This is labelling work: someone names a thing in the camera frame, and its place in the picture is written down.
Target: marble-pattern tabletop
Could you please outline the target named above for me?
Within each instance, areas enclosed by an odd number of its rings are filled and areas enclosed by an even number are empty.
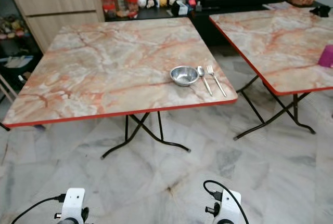
[[[211,21],[276,95],[333,89],[333,69],[318,60],[333,44],[333,16],[309,8],[211,15]]]
[[[179,87],[170,70],[212,65],[212,76]],[[67,26],[9,109],[9,127],[232,103],[237,94],[188,18]]]

